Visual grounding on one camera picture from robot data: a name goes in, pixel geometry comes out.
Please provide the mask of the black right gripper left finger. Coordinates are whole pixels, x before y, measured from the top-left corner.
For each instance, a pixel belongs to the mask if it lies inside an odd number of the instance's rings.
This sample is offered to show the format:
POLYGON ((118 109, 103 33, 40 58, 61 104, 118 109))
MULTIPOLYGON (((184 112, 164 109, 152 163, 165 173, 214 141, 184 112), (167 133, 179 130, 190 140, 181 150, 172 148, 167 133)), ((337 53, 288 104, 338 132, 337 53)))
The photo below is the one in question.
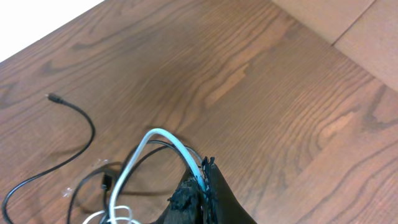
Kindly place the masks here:
POLYGON ((151 224, 202 224, 200 192, 188 169, 168 201, 166 209, 151 224))

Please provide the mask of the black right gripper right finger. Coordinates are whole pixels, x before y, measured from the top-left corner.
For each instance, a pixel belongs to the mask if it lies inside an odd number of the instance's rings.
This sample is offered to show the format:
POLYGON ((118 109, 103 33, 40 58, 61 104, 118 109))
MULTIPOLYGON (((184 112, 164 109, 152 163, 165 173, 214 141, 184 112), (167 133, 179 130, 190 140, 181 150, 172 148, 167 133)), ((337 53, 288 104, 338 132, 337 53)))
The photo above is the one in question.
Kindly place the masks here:
POLYGON ((205 157, 201 163, 204 173, 204 223, 208 224, 256 224, 241 206, 223 177, 215 158, 205 157))

